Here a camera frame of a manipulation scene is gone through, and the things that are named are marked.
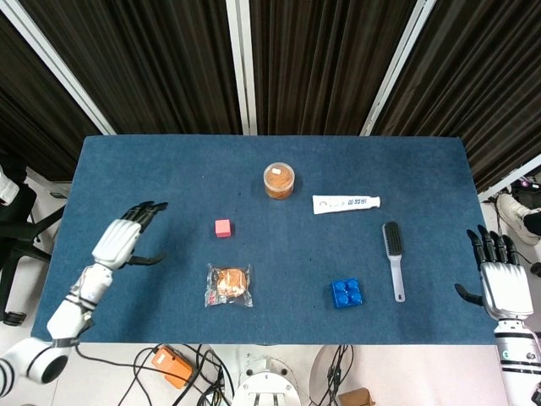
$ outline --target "white toothpaste tube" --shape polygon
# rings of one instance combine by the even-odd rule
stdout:
[[[370,196],[312,196],[314,214],[332,213],[380,207],[379,197]]]

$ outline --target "curtain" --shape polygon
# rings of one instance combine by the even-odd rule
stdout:
[[[22,4],[119,134],[242,133],[225,1]]]
[[[478,190],[541,153],[541,2],[439,0],[374,134],[457,136]]]
[[[0,42],[0,150],[70,180],[84,137],[98,129],[3,14]]]
[[[258,134],[358,135],[414,4],[252,0]]]

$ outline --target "shoe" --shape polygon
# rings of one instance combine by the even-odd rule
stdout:
[[[504,222],[506,222],[516,235],[528,245],[535,245],[541,241],[537,234],[530,233],[524,225],[524,217],[528,214],[539,213],[541,209],[531,210],[521,205],[513,196],[501,194],[496,201],[496,207]]]

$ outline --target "red cube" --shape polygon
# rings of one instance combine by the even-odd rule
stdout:
[[[231,223],[229,222],[228,218],[224,220],[216,220],[214,228],[216,231],[216,237],[219,239],[231,237]]]

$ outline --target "plastic bag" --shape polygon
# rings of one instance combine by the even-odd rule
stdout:
[[[252,271],[251,265],[246,268],[235,268],[209,264],[209,273],[206,277],[205,307],[228,303],[252,307],[252,295],[249,292]]]

